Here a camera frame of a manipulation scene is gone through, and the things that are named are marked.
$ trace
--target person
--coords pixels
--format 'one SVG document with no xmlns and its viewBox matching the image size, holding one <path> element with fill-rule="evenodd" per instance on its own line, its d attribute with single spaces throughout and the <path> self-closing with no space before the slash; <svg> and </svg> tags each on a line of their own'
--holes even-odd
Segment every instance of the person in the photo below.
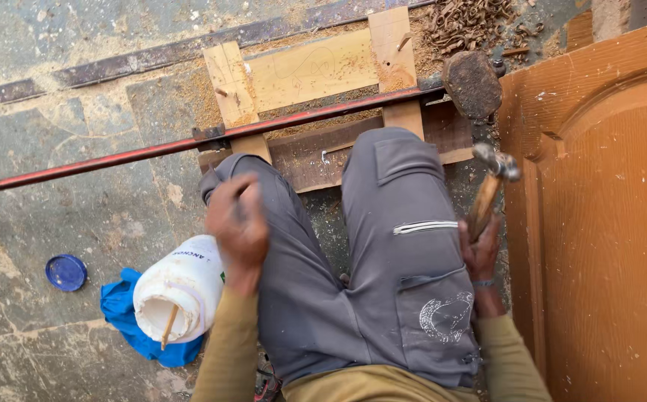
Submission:
<svg viewBox="0 0 647 402">
<path fill-rule="evenodd" d="M 192 401 L 252 401 L 257 339 L 289 402 L 478 401 L 480 365 L 492 401 L 551 400 L 494 286 L 500 218 L 469 243 L 433 144 L 398 127 L 355 142 L 347 287 L 264 160 L 231 155 L 200 190 L 228 270 Z"/>
</svg>

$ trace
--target orange wooden door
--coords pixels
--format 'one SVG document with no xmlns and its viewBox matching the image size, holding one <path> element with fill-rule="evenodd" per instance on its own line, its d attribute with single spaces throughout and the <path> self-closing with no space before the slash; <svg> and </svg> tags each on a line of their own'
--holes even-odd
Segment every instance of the orange wooden door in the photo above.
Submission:
<svg viewBox="0 0 647 402">
<path fill-rule="evenodd" d="M 515 322 L 556 401 L 647 401 L 647 27 L 501 81 Z"/>
</svg>

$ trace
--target blue cap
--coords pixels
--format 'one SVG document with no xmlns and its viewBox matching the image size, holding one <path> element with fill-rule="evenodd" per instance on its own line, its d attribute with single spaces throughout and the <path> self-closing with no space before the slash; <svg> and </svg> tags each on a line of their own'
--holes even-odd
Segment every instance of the blue cap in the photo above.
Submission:
<svg viewBox="0 0 647 402">
<path fill-rule="evenodd" d="M 72 292 L 79 289 L 87 278 L 85 264 L 70 254 L 60 254 L 45 263 L 45 276 L 54 287 Z"/>
</svg>

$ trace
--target hammer head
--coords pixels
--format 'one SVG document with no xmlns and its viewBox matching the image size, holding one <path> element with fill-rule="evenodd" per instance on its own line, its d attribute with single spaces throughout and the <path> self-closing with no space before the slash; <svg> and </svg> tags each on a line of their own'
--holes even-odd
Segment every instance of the hammer head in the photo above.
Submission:
<svg viewBox="0 0 647 402">
<path fill-rule="evenodd" d="M 489 144 L 476 144 L 472 149 L 472 155 L 481 160 L 498 178 L 516 182 L 521 177 L 517 161 L 509 154 L 495 152 Z"/>
</svg>

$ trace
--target blue cloth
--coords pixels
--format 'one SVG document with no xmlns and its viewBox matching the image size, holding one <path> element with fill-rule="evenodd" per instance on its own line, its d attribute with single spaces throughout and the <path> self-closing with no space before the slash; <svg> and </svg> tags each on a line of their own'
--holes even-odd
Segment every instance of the blue cloth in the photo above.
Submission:
<svg viewBox="0 0 647 402">
<path fill-rule="evenodd" d="M 134 269 L 122 268 L 121 281 L 100 288 L 100 310 L 104 313 L 105 321 L 117 328 L 131 347 L 148 360 L 157 359 L 164 367 L 190 363 L 202 348 L 203 335 L 190 342 L 168 344 L 163 351 L 159 342 L 153 341 L 137 326 L 132 295 L 141 276 Z"/>
</svg>

